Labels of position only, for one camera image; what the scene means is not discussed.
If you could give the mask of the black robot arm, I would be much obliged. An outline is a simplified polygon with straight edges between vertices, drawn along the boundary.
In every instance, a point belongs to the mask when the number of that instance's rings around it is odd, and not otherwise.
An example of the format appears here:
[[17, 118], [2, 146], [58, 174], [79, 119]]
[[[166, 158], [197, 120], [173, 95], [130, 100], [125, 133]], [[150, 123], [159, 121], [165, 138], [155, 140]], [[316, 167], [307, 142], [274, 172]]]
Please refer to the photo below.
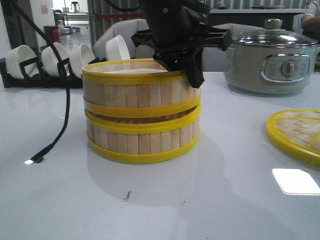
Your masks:
[[134, 45], [153, 49], [157, 63], [168, 71], [185, 71], [189, 84], [199, 88], [204, 48], [226, 51], [231, 31], [207, 25], [210, 7], [201, 0], [141, 0], [139, 7], [148, 29], [131, 37]]

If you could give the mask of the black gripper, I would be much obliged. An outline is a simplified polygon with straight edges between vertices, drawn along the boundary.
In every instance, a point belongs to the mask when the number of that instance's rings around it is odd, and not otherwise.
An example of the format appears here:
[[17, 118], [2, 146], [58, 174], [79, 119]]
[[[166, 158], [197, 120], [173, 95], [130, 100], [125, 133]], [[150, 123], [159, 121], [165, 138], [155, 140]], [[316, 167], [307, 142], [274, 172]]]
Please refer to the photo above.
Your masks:
[[203, 47], [223, 51], [232, 43], [231, 31], [207, 25], [210, 7], [206, 4], [140, 4], [148, 30], [137, 31], [133, 44], [154, 50], [159, 59], [183, 56], [183, 68], [193, 88], [204, 82]]

